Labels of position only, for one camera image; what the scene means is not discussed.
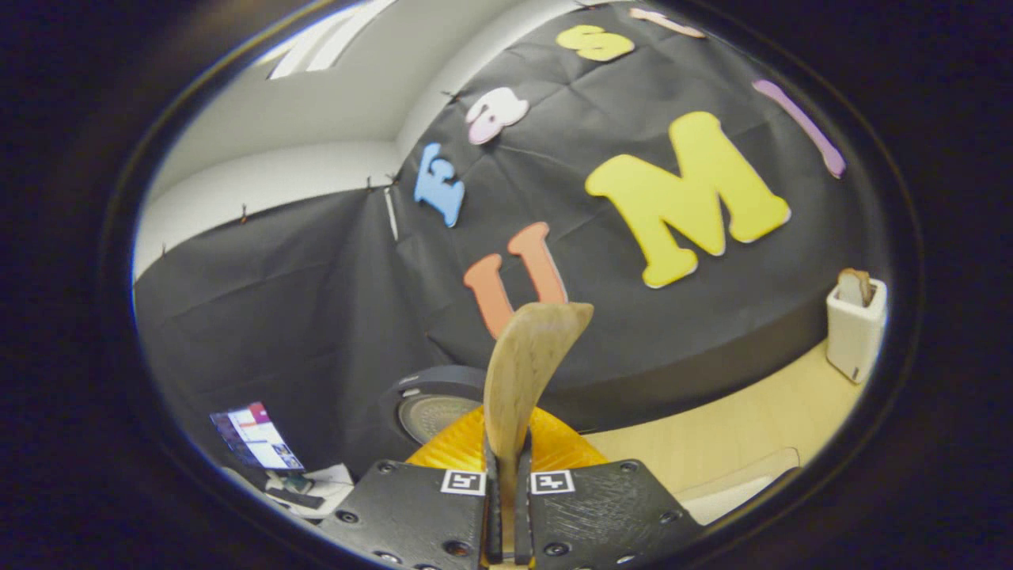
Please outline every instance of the ceiling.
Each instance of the ceiling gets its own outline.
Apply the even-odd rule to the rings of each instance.
[[[392,141],[447,61],[514,4],[401,0],[355,36],[330,69],[268,80],[281,57],[252,66],[186,129],[148,202],[196,172],[242,156],[323,142]]]

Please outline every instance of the monitor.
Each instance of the monitor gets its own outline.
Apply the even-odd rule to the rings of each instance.
[[[239,461],[271,471],[302,472],[303,464],[282,439],[263,404],[211,415],[211,421]]]

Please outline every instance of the black fabric backdrop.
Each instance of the black fabric backdrop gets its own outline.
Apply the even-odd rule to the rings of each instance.
[[[842,267],[890,281],[876,198],[887,177],[868,166],[867,150],[849,144],[847,126],[835,127],[788,78],[720,38],[632,19],[629,7],[550,20],[469,81],[390,187],[396,241],[383,191],[352,190],[206,232],[141,275],[138,327],[152,370],[202,447],[234,466],[208,414],[261,401],[309,469],[344,462],[355,472],[381,457],[403,460],[411,447],[387,429],[389,411],[377,399],[421,369],[485,368],[494,341],[464,271],[498,252],[513,306],[536,301],[523,263],[506,251],[536,221],[549,224],[546,241],[569,299],[596,307],[541,404],[578,430],[686,410],[797,358],[826,336],[824,299]],[[576,24],[620,33],[636,48],[610,63],[579,58],[555,44]],[[781,85],[821,126],[848,163],[843,179],[753,89],[757,79]],[[530,111],[493,141],[471,145],[465,113],[501,86],[529,100]],[[668,128],[697,110],[721,120],[792,217],[753,243],[726,236],[721,256],[676,234],[699,266],[654,291],[641,279],[644,259],[626,223],[608,198],[585,191],[585,179],[621,153],[678,174]],[[465,183],[454,228],[412,197],[421,149],[432,142]]]

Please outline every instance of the screw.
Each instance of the screw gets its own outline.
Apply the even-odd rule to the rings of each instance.
[[[386,560],[387,562],[393,562],[394,564],[400,564],[401,563],[401,559],[400,558],[398,558],[398,557],[396,557],[396,556],[394,556],[392,554],[388,554],[386,552],[377,551],[377,552],[375,552],[373,554],[379,556],[381,559]]]
[[[461,541],[447,541],[444,543],[444,550],[451,556],[464,558],[471,554],[471,547]]]
[[[562,556],[569,552],[569,547],[562,543],[552,543],[545,547],[545,554],[549,556]]]
[[[657,521],[660,522],[661,524],[668,524],[668,523],[672,522],[673,520],[679,520],[682,517],[683,517],[682,511],[670,510],[669,512],[663,514],[657,519]]]

